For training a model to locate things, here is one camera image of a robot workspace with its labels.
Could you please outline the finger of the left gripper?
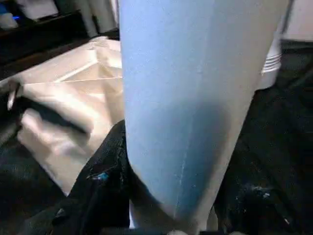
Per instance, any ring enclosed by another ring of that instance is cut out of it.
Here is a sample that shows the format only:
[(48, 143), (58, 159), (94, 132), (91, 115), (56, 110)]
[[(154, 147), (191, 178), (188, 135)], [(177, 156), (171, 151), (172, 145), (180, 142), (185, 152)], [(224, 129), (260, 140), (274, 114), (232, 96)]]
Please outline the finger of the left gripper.
[(61, 115), (56, 109), (45, 105), (41, 102), (37, 102), (30, 98), (21, 96), (18, 98), (18, 106), (23, 110), (26, 111), (27, 109), (32, 109), (39, 113), (40, 117), (44, 121), (48, 121), (52, 124), (59, 125), (65, 128), (71, 128), (72, 130), (80, 133), (80, 134), (88, 134), (89, 130), (87, 127), (79, 124), (78, 122), (74, 121), (72, 118), (67, 118)]

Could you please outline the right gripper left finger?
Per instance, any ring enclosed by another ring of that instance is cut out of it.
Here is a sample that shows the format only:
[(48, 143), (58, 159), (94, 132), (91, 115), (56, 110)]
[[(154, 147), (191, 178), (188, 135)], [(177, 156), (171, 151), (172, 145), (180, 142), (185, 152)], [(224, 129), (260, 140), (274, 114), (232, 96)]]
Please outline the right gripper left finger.
[(98, 235), (126, 228), (130, 165), (125, 121), (115, 124), (79, 173), (69, 195), (24, 223), (26, 235)]

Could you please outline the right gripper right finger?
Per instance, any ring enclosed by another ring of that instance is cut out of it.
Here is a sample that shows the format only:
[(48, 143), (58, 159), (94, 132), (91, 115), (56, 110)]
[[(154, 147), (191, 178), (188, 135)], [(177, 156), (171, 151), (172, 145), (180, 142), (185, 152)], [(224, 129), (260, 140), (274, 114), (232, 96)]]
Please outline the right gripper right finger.
[(235, 148), (214, 203), (225, 235), (299, 235), (301, 226), (286, 194), (247, 149)]

